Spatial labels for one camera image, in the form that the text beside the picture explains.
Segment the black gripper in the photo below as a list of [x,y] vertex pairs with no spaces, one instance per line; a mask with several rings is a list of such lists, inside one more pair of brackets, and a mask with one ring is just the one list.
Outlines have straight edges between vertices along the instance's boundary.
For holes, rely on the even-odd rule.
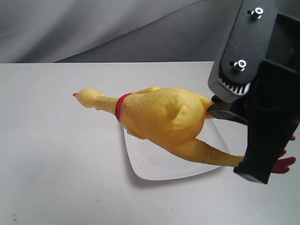
[[247,124],[246,96],[264,60],[300,72],[300,21],[272,0],[244,0],[210,73],[214,96],[208,113]]

